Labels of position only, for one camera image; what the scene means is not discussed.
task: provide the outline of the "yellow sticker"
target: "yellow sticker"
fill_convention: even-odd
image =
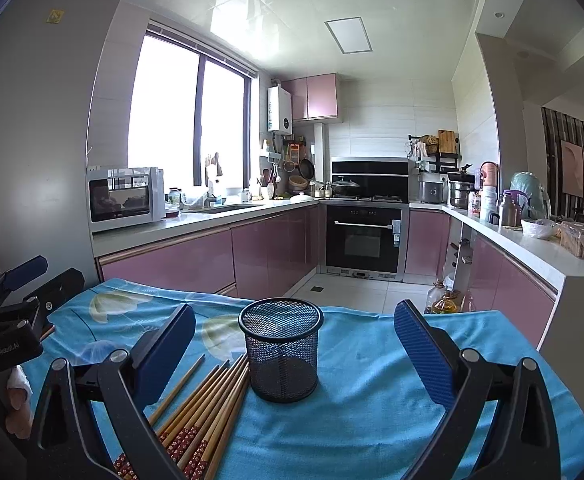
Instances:
[[[63,15],[66,12],[64,10],[59,10],[59,9],[52,9],[50,11],[50,15],[48,16],[46,22],[47,23],[59,23],[61,21],[61,18],[63,17]]]

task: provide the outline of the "microwave oven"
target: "microwave oven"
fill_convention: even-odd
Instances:
[[[89,170],[86,187],[93,233],[165,217],[163,170],[159,168]]]

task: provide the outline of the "wooden chopstick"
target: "wooden chopstick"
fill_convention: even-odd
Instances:
[[[159,404],[159,407],[156,408],[156,410],[154,410],[152,415],[150,415],[147,418],[147,422],[150,423],[150,426],[155,425],[156,421],[159,420],[159,417],[161,415],[163,415],[165,408],[167,408],[171,404],[171,402],[174,400],[174,397],[176,397],[179,394],[179,392],[182,390],[183,386],[185,386],[185,383],[187,383],[187,381],[189,381],[189,378],[192,377],[192,374],[197,370],[198,366],[203,362],[203,359],[205,359],[205,354],[201,354],[201,357],[199,357],[196,360],[196,362],[185,373],[185,375],[177,383],[177,385],[174,386],[174,388],[169,393],[169,395],[167,397],[165,397],[165,400],[163,400],[163,402]]]
[[[167,436],[169,432],[173,430],[176,427],[176,425],[178,425],[178,423],[181,421],[185,413],[187,413],[187,410],[190,409],[192,405],[194,405],[194,403],[197,402],[198,399],[200,399],[201,395],[210,386],[210,384],[212,384],[214,380],[216,380],[216,378],[223,373],[223,369],[225,368],[225,366],[227,366],[228,363],[229,361],[225,361],[220,366],[219,365],[214,366],[210,370],[210,372],[205,376],[205,379],[203,379],[200,382],[200,384],[196,387],[196,389],[191,394],[189,394],[189,396],[187,396],[187,399],[185,399],[181,403],[181,405],[175,411],[176,416],[169,422],[166,422],[165,424],[162,425],[158,433],[162,441],[165,439],[165,436]]]
[[[192,452],[189,452],[190,450],[188,449],[188,453],[184,454],[183,457],[181,458],[181,461],[179,461],[178,464],[179,468],[183,469],[186,479],[194,477],[196,469],[198,468],[199,462],[202,459],[205,450],[208,447],[211,447],[212,448],[210,450],[211,452],[216,446],[218,439],[221,436],[221,432],[225,427],[227,419],[229,418],[230,413],[232,412],[233,406],[236,403],[239,395],[243,391],[243,387],[247,384],[248,377],[249,368],[246,367],[243,370],[240,379],[233,386],[232,392],[230,392],[230,395],[226,398],[225,402],[223,403],[223,406],[219,410],[217,410],[216,415],[213,415],[214,420],[210,421],[210,424],[207,425],[207,431],[204,432],[205,436],[202,436],[203,431],[199,433],[201,435],[201,438],[198,438],[197,435],[198,442],[196,449],[192,450]],[[189,458],[187,465],[185,465],[184,459],[187,454],[189,454],[191,457]]]
[[[247,356],[243,354],[240,359],[232,365],[232,368],[229,370],[229,373],[223,382],[215,386],[214,390],[210,392],[209,397],[199,406],[198,410],[192,415],[187,424],[179,432],[178,436],[175,437],[174,441],[171,443],[171,449],[168,447],[169,454],[175,462],[181,458],[187,447],[191,444],[192,439],[194,439],[198,431],[200,431],[201,424],[209,416],[212,409],[214,409],[214,405],[223,395],[223,391],[228,387],[231,387],[231,384],[233,384],[239,377],[243,364],[246,362]]]
[[[241,389],[241,383],[242,381],[245,380],[245,376],[247,374],[247,361],[244,361],[242,365],[239,367],[239,374],[240,375],[237,375],[237,377],[234,380],[232,380],[231,383],[228,384],[226,390],[223,392],[223,395],[218,399],[213,409],[210,410],[209,413],[204,413],[203,415],[201,415],[198,424],[195,424],[194,427],[198,427],[199,429],[198,431],[196,431],[192,438],[192,441],[189,443],[187,448],[184,450],[183,455],[179,459],[179,462],[177,464],[179,468],[183,469],[188,464],[189,460],[197,451],[201,441],[203,441],[204,437],[207,435],[207,432],[216,422],[219,412],[223,411],[225,404],[227,403],[227,400],[230,399],[230,397],[235,391],[236,394],[238,394],[238,391]]]
[[[197,399],[191,402],[185,413],[181,414],[181,420],[179,420],[176,424],[172,423],[171,430],[168,428],[168,435],[163,440],[163,447],[168,448],[171,444],[174,443],[174,440],[181,434],[181,431],[185,428],[187,423],[190,419],[194,416],[197,410],[207,401],[209,400],[209,394],[212,391],[215,391],[220,384],[222,384],[227,377],[232,373],[232,368],[219,368],[214,376],[210,379],[208,384],[205,385],[204,388],[197,394]]]
[[[230,413],[229,418],[223,428],[223,433],[221,434],[218,444],[216,444],[216,449],[214,446],[208,445],[205,448],[205,451],[211,449],[211,459],[208,459],[205,455],[201,457],[201,460],[198,462],[197,471],[195,474],[192,475],[191,480],[199,480],[201,478],[200,472],[203,471],[205,473],[205,480],[214,480],[214,476],[216,475],[216,471],[218,469],[219,464],[221,463],[221,459],[223,458],[223,454],[225,453],[225,448],[227,447],[227,442],[230,440],[230,435],[232,434],[232,430],[234,429],[234,424],[236,423],[236,418],[241,411],[241,406],[243,405],[243,399],[245,399],[245,393],[248,388],[248,381],[245,381],[243,384],[243,388],[239,395],[239,398],[234,403],[232,407],[232,412]],[[207,471],[205,471],[205,462],[204,460],[209,460],[209,465],[207,466]]]
[[[156,420],[158,420],[158,418],[163,414],[163,412],[169,406],[169,404],[172,402],[172,400],[174,400],[174,397],[176,397],[178,395],[178,393],[181,391],[183,386],[185,386],[185,383],[187,383],[187,381],[189,380],[190,377],[192,377],[192,374],[196,371],[196,369],[201,364],[201,362],[203,362],[204,358],[205,358],[205,354],[201,354],[201,356],[190,367],[190,369],[187,372],[185,372],[185,375],[182,377],[182,379],[179,381],[179,383],[172,389],[172,391],[168,394],[168,396],[165,397],[165,400],[163,400],[163,402],[160,403],[159,407],[156,408],[156,410],[154,410],[152,415],[150,415],[147,418],[147,422],[150,424],[150,426],[153,426],[154,423],[156,422]],[[124,465],[126,465],[127,462],[128,462],[128,460],[126,458],[126,454],[122,452],[118,456],[118,458],[114,461],[114,469],[116,471],[119,471]]]

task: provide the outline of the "water heater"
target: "water heater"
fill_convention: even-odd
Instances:
[[[292,134],[292,96],[280,86],[267,89],[267,130]]]

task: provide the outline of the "blue tablecloth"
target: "blue tablecloth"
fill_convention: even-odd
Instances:
[[[197,332],[163,395],[202,353],[206,359],[177,397],[176,406],[210,368],[245,349],[236,320],[248,300],[117,279],[86,290],[50,315],[56,332],[44,342],[44,354],[24,366],[35,393],[33,407],[54,358],[65,356],[72,364],[99,362],[112,349],[131,348],[184,302],[197,315]],[[399,479],[429,441],[443,408],[429,399],[394,333],[392,316],[339,307],[323,312],[319,386],[294,404],[265,402],[248,390],[219,480]],[[475,348],[488,360],[516,364],[531,356],[539,362],[556,417],[562,474],[574,478],[584,466],[584,414],[521,333],[499,312],[427,320],[446,330],[459,347]],[[494,408],[495,402],[486,406],[455,478],[470,472]],[[116,436],[103,406],[95,403],[95,411],[114,458],[120,452]],[[146,413],[152,411],[153,406],[146,408]]]

